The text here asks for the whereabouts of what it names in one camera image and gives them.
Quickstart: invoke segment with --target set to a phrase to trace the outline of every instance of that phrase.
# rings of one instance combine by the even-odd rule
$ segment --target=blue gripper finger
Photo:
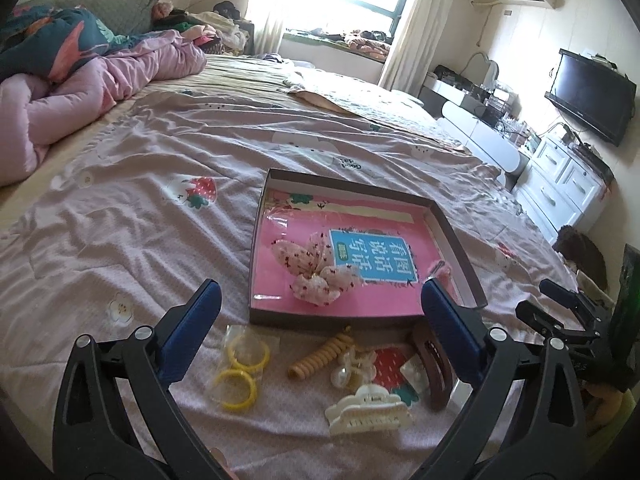
[[[159,349],[158,379],[165,388],[182,380],[220,313],[222,291],[213,280],[189,300],[191,307]]]
[[[479,388],[484,381],[486,328],[480,314],[457,306],[435,278],[427,280],[420,295],[422,311],[464,383]]]

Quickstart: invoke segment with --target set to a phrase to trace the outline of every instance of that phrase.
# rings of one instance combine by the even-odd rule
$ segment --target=black flat-screen television
[[[567,50],[560,54],[556,79],[545,97],[577,123],[619,146],[634,113],[636,85],[599,62]]]

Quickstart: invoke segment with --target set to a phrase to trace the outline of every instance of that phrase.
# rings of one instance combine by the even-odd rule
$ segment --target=curtain
[[[287,0],[249,0],[246,16],[254,22],[256,54],[277,52],[285,31]]]
[[[417,96],[453,0],[407,0],[379,85]]]

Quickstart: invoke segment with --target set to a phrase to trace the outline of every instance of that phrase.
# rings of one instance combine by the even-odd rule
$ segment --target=open box
[[[294,296],[296,276],[273,250],[280,240],[306,247],[318,233],[331,246],[335,261],[328,263],[357,267],[364,280],[320,306]],[[254,227],[250,321],[299,330],[411,327],[422,316],[421,284],[441,260],[451,297],[461,306],[486,306],[478,277],[433,200],[269,170]]]

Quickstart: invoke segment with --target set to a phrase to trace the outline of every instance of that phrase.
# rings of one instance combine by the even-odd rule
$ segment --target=silver screw
[[[78,339],[76,339],[76,346],[78,348],[84,348],[91,342],[91,336],[87,334],[81,335]]]
[[[501,328],[492,328],[489,335],[491,336],[491,339],[496,341],[504,341],[507,339],[507,333]]]
[[[153,332],[154,331],[151,330],[150,326],[141,326],[136,330],[136,339],[139,339],[140,341],[149,339]]]
[[[557,337],[552,337],[549,343],[556,350],[562,350],[564,348],[564,343]]]

